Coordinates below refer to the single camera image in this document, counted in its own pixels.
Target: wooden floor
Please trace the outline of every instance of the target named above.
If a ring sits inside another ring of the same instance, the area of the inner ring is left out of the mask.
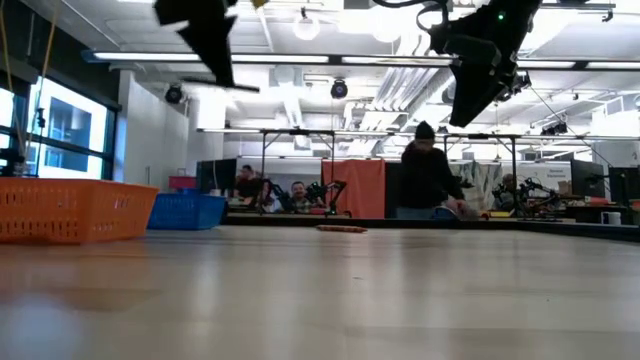
[[[640,358],[640,247],[294,228],[0,247],[2,360]]]

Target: orange curtain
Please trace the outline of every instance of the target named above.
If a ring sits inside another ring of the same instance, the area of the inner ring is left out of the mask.
[[[349,211],[354,219],[384,219],[384,160],[346,160],[334,166],[332,177],[331,161],[323,161],[322,176],[325,184],[332,179],[347,183],[338,199],[338,213]]]

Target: blue basket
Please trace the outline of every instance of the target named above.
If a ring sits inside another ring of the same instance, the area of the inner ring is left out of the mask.
[[[226,199],[222,196],[158,194],[148,229],[205,230],[220,225]]]

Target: orange basket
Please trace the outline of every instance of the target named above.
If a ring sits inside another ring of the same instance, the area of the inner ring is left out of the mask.
[[[157,193],[100,180],[0,178],[0,242],[82,244],[142,236]]]

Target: man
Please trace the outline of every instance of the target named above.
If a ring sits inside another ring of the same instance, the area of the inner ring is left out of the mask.
[[[513,189],[515,187],[515,181],[513,180],[513,174],[506,174],[502,177],[502,185],[507,190],[502,192],[499,197],[496,197],[493,201],[493,209],[499,211],[510,212],[513,210],[515,201],[513,200]]]
[[[236,178],[236,188],[233,196],[237,198],[255,198],[262,189],[262,182],[256,178],[250,165],[244,165],[240,170],[240,175]]]
[[[311,208],[325,206],[320,198],[316,199],[315,202],[307,199],[307,188],[302,181],[296,181],[291,184],[291,200],[296,213],[299,214],[308,214],[311,212]]]
[[[423,121],[416,129],[415,140],[402,154],[399,219],[430,220],[434,209],[445,205],[455,213],[468,209],[447,156],[434,147],[435,138],[433,128]]]

